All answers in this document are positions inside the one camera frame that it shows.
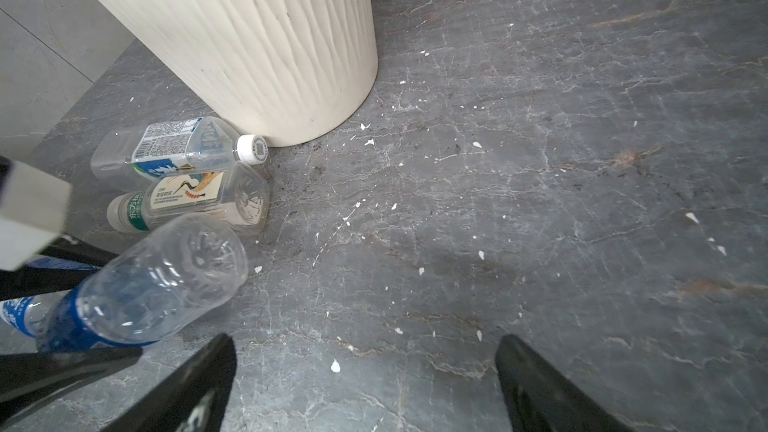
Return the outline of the clear bottle blue label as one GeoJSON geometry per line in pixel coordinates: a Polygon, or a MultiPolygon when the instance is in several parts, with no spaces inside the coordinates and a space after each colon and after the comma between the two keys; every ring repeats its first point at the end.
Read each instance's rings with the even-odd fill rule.
{"type": "Polygon", "coordinates": [[[40,352],[145,347],[229,301],[249,273],[225,222],[179,216],[72,290],[5,300],[2,320],[40,352]]]}

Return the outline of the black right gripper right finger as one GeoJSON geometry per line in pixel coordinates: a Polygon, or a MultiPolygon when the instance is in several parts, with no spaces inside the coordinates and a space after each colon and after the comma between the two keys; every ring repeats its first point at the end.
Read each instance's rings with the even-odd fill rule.
{"type": "Polygon", "coordinates": [[[629,429],[514,334],[502,337],[495,364],[515,431],[629,429]]]}

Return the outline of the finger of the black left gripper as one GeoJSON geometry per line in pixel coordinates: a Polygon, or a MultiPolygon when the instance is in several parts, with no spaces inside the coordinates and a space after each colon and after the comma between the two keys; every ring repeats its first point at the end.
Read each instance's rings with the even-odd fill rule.
{"type": "Polygon", "coordinates": [[[2,300],[71,290],[117,257],[72,236],[58,238],[42,256],[53,259],[54,265],[1,269],[2,300]]]}
{"type": "Polygon", "coordinates": [[[1,357],[1,421],[17,423],[58,398],[136,364],[140,347],[1,357]]]}

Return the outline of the clear bottle white barcode label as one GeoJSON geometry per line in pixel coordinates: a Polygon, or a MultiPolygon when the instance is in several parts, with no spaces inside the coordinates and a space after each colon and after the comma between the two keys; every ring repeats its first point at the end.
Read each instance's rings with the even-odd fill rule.
{"type": "Polygon", "coordinates": [[[234,163],[257,166],[269,155],[266,140],[242,134],[213,116],[159,122],[107,134],[90,160],[93,175],[125,192],[143,190],[167,175],[234,163]]]}

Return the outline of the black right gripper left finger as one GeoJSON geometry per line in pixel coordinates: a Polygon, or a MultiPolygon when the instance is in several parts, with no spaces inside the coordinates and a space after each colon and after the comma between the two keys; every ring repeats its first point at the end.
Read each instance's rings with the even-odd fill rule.
{"type": "Polygon", "coordinates": [[[237,371],[233,339],[215,336],[107,431],[219,431],[237,371]]]}

